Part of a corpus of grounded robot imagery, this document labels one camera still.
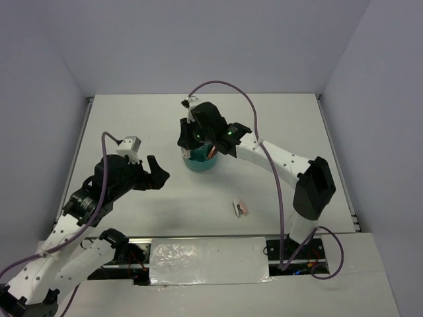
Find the teal cup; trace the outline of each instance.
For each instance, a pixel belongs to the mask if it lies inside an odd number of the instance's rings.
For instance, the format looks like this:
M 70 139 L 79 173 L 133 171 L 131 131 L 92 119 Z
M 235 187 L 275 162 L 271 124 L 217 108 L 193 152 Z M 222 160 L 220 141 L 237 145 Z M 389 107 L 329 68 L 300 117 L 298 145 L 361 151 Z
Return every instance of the teal cup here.
M 204 145 L 199 149 L 191 150 L 190 158 L 184 158 L 184 163 L 186 167 L 195 172 L 204 172 L 205 170 L 211 169 L 217 162 L 217 156 L 219 153 L 216 153 L 214 157 L 210 160 L 207 158 L 208 154 L 212 149 L 211 144 Z

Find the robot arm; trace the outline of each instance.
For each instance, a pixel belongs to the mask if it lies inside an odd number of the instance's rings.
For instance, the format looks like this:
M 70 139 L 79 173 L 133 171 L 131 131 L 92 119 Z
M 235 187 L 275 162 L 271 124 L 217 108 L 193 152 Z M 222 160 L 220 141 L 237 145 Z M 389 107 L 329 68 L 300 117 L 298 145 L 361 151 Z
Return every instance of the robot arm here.
M 52 317 L 72 289 L 109 262 L 116 249 L 128 243 L 122 233 L 109 229 L 88 250 L 67 263 L 79 243 L 111 212 L 117 199 L 130 190 L 159 190 L 169 178 L 169 173 L 160 168 L 154 156 L 147 157 L 151 172 L 144 171 L 137 157 L 140 143 L 137 137 L 127 137 L 120 142 L 116 150 L 118 155 L 107 156 L 106 195 L 100 213 L 75 241 L 49 254 L 46 250 L 74 237 L 95 212 L 102 191 L 103 160 L 95 166 L 94 175 L 71 195 L 54 230 L 37 251 L 41 257 L 29 262 L 7 285 L 0 285 L 3 310 L 13 317 Z
M 321 157 L 310 160 L 267 141 L 257 140 L 248 127 L 227 123 L 211 102 L 191 108 L 188 117 L 180 120 L 178 145 L 184 150 L 211 143 L 224 155 L 229 154 L 272 171 L 260 145 L 267 148 L 279 177 L 295 190 L 293 206 L 297 214 L 289 237 L 302 243 L 316 227 L 320 214 L 336 191 L 327 161 Z

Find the small pink object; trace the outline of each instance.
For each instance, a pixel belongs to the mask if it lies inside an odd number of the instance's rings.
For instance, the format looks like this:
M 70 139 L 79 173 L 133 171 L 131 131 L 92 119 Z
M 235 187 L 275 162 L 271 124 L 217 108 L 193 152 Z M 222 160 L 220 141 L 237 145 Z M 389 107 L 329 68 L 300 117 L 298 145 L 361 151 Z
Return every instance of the small pink object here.
M 247 216 L 249 213 L 249 210 L 247 206 L 245 205 L 244 201 L 241 200 L 239 197 L 234 197 L 232 200 L 233 209 L 235 210 L 235 214 L 238 218 L 241 218 L 241 216 Z

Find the white table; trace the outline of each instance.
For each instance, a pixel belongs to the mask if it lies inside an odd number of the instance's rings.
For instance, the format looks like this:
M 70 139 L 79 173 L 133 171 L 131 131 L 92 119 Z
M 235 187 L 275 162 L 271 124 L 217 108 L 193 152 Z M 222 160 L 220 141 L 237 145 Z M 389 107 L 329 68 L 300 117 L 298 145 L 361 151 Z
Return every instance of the white table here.
M 129 280 L 86 281 L 66 316 L 399 317 L 372 235 L 339 237 L 346 254 L 344 269 L 329 281 L 318 281 L 310 275 L 283 276 L 249 285 L 190 287 L 141 287 Z M 333 271 L 339 250 L 329 236 L 323 237 L 323 244 Z
M 176 145 L 179 119 L 186 116 L 180 104 L 185 95 L 97 95 L 85 126 L 66 201 L 94 172 L 101 159 L 100 136 L 109 131 L 117 138 L 141 139 L 140 158 L 155 155 L 171 177 L 159 191 L 132 191 L 114 204 L 114 210 L 97 227 L 98 236 L 110 227 L 130 237 L 228 236 L 279 233 L 279 213 L 273 176 L 249 162 L 220 155 L 216 166 L 203 174 L 187 169 Z M 239 94 L 197 94 L 213 102 L 228 122 L 253 127 L 247 101 Z M 314 94 L 251 94 L 258 112 L 260 136 L 298 155 L 327 159 L 336 193 L 319 223 L 334 232 L 355 232 L 346 196 L 336 168 L 327 132 Z M 108 152 L 116 146 L 108 141 Z M 282 184 L 289 229 L 293 190 Z M 250 215 L 236 218 L 232 196 L 245 201 Z
M 251 110 L 242 96 L 197 96 L 202 101 L 213 102 L 228 122 L 252 127 Z M 223 155 L 212 170 L 203 174 L 185 167 L 176 145 L 179 119 L 186 115 L 180 105 L 184 97 L 175 94 L 96 96 L 66 200 L 93 173 L 100 160 L 103 131 L 119 138 L 137 135 L 142 140 L 140 157 L 155 155 L 171 178 L 160 191 L 130 192 L 119 199 L 94 235 L 110 227 L 133 238 L 278 234 L 278 202 L 270 173 Z M 86 281 L 67 317 L 399 316 L 372 235 L 355 233 L 315 96 L 252 94 L 250 97 L 257 107 L 261 137 L 298 155 L 328 160 L 337 192 L 319 222 L 341 233 L 338 236 L 346 259 L 340 275 L 330 281 L 295 275 L 277 277 L 269 283 L 191 287 L 140 287 L 128 280 Z M 111 141 L 107 145 L 109 153 L 116 148 Z M 285 184 L 282 189 L 289 228 L 293 190 Z M 231 206 L 234 194 L 246 202 L 249 216 L 236 218 Z M 338 246 L 330 236 L 324 235 L 322 239 L 333 272 L 339 263 Z

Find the red wire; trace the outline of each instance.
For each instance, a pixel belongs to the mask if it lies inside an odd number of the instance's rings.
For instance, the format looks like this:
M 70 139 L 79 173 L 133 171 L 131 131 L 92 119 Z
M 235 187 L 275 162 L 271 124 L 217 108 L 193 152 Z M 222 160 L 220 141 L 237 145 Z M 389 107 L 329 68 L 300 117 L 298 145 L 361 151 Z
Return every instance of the red wire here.
M 313 263 L 313 266 L 314 266 L 314 265 L 318 264 L 318 262 L 320 260 L 320 254 L 318 253 L 318 251 L 316 251 L 313 248 L 311 249 L 311 251 L 313 251 L 316 254 L 316 256 L 317 256 L 317 261 Z
M 131 255 L 134 257 L 135 261 L 140 264 L 140 266 L 143 268 L 143 271 L 147 271 L 147 269 L 145 268 L 145 266 L 134 256 L 134 253 L 131 253 Z

